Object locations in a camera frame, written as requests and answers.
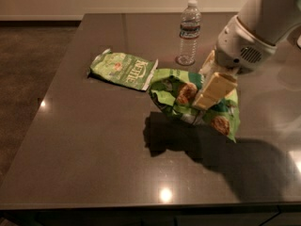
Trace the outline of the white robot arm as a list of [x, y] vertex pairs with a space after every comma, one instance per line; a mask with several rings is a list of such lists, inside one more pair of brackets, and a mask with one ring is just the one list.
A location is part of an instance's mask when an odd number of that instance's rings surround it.
[[300, 25], [300, 0], [248, 0], [220, 32], [202, 65], [204, 83], [192, 107], [216, 105], [237, 87], [238, 74], [257, 70]]

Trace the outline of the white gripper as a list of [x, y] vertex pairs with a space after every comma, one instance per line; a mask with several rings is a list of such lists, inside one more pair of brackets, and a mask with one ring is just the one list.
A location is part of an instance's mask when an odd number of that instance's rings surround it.
[[271, 57], [277, 48], [251, 34], [233, 16], [218, 35], [215, 48], [205, 59], [199, 73], [210, 78], [197, 93], [192, 107], [207, 110], [237, 88], [237, 79], [226, 73], [214, 73], [215, 62], [238, 74], [252, 73]]

